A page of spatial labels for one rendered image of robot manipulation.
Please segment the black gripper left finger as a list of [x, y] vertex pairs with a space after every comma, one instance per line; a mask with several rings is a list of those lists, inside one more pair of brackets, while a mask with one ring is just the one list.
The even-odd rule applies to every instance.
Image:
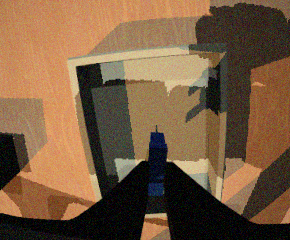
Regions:
[[141, 161], [74, 219], [25, 219], [0, 212], [0, 240], [140, 240], [148, 189], [149, 161]]

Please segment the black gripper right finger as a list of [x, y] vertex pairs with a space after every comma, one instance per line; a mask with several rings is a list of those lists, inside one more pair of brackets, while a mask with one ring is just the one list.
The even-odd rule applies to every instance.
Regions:
[[205, 191], [174, 161], [165, 164], [170, 240], [290, 240], [290, 224], [254, 224]]

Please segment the beige open tray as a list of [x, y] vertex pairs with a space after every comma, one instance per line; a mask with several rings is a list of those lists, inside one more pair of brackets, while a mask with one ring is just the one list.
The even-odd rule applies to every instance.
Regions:
[[96, 203], [149, 159], [168, 160], [221, 201], [228, 131], [228, 44], [162, 45], [69, 57], [70, 89]]

